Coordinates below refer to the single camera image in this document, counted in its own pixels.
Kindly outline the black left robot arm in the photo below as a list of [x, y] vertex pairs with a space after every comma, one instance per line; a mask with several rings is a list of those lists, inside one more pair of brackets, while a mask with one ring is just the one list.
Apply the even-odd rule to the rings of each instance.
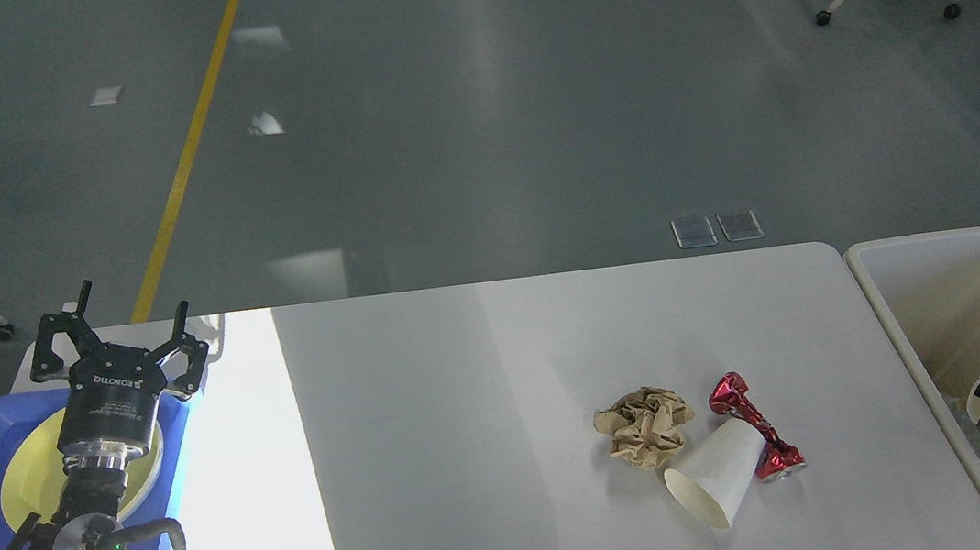
[[27, 514], [3, 550], [186, 550], [176, 518], [129, 525], [121, 511], [131, 465], [153, 452], [162, 396], [200, 391], [208, 344], [187, 329], [187, 301], [155, 348], [102, 340], [85, 317], [91, 287], [83, 281], [74, 310], [40, 319], [29, 374], [68, 383], [55, 442], [65, 478], [53, 514]]

